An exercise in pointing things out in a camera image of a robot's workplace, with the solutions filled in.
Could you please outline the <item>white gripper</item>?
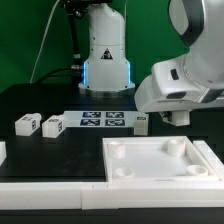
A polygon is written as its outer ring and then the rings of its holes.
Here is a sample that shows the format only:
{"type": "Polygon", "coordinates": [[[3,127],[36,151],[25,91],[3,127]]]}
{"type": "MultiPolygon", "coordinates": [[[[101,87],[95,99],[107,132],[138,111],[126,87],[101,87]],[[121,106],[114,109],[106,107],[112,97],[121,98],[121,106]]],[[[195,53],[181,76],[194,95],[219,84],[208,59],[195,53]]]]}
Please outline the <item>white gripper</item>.
{"type": "Polygon", "coordinates": [[[166,123],[172,122],[171,111],[224,107],[224,91],[213,101],[203,101],[208,91],[184,74],[185,56],[153,65],[135,93],[136,108],[140,112],[161,112],[166,123]]]}

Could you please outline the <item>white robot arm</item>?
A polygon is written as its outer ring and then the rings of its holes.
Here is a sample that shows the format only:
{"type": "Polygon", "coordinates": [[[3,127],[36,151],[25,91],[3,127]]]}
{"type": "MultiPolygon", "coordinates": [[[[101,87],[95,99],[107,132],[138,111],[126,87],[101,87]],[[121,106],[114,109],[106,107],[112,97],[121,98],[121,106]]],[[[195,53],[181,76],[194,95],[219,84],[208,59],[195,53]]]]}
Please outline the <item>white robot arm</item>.
{"type": "Polygon", "coordinates": [[[125,20],[107,4],[93,4],[90,55],[79,88],[95,96],[134,89],[136,108],[161,112],[170,122],[176,111],[224,107],[224,0],[169,0],[172,27],[189,51],[153,65],[136,86],[125,57],[125,20]]]}

